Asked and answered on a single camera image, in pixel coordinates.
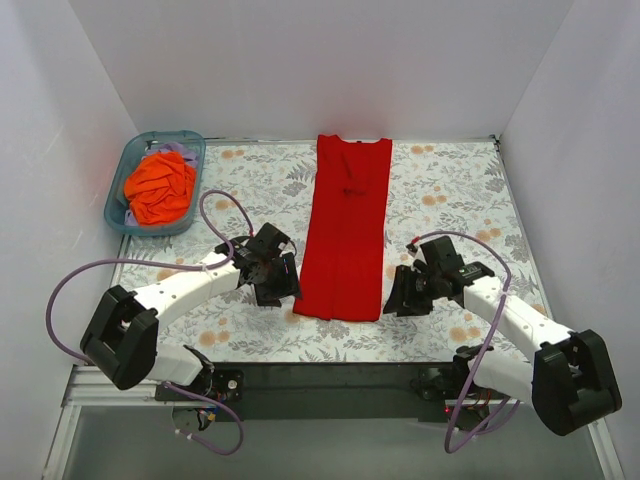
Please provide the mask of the red t shirt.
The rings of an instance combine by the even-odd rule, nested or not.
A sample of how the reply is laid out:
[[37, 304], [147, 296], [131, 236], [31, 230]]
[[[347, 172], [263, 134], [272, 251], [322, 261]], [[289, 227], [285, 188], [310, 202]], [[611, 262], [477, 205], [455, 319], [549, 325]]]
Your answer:
[[317, 138], [317, 173], [293, 312], [346, 322], [381, 315], [392, 141]]

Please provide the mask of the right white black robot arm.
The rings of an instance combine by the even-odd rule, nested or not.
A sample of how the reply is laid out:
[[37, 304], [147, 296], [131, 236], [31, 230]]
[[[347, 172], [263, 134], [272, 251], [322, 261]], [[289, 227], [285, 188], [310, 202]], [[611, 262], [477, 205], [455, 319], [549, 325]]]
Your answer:
[[462, 346], [450, 363], [419, 381], [418, 391], [455, 398], [452, 420], [475, 394], [526, 403], [559, 436], [619, 411], [622, 397], [604, 339], [591, 329], [557, 323], [509, 294], [509, 277], [499, 279], [485, 264], [465, 261], [451, 237], [437, 232], [408, 244], [412, 262], [397, 267], [384, 313], [425, 316], [436, 301], [452, 301], [487, 321], [489, 332], [506, 337], [523, 357], [496, 351], [489, 339]]

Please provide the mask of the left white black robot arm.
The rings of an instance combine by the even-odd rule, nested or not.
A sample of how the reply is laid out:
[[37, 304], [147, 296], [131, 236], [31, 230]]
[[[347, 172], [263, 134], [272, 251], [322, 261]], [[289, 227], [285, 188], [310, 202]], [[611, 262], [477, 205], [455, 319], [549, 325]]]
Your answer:
[[120, 285], [101, 298], [80, 341], [81, 351], [120, 390], [144, 380], [169, 382], [209, 398], [230, 390], [203, 353], [164, 344], [159, 335], [210, 299], [252, 286], [262, 307], [301, 295], [294, 242], [270, 223], [218, 245], [194, 269], [134, 290]]

